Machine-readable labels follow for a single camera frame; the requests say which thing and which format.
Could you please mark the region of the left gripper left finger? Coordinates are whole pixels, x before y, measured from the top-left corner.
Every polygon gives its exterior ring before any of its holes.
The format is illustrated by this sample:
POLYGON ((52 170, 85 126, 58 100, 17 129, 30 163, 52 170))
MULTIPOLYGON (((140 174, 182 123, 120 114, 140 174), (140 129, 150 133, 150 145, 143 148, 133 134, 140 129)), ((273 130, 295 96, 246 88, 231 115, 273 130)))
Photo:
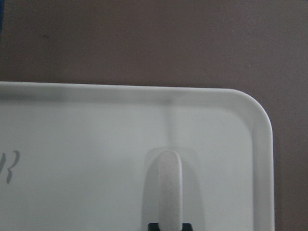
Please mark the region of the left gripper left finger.
POLYGON ((158 224, 148 224, 147 231, 160 231, 158 224))

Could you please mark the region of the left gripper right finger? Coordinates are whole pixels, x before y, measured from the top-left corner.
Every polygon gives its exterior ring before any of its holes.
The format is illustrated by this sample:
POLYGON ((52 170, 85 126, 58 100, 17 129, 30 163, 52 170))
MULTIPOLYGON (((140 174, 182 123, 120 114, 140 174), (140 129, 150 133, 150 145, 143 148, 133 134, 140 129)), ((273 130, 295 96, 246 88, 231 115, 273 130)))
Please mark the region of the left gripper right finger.
POLYGON ((193 227, 191 224, 183 224, 182 231, 193 231, 193 227))

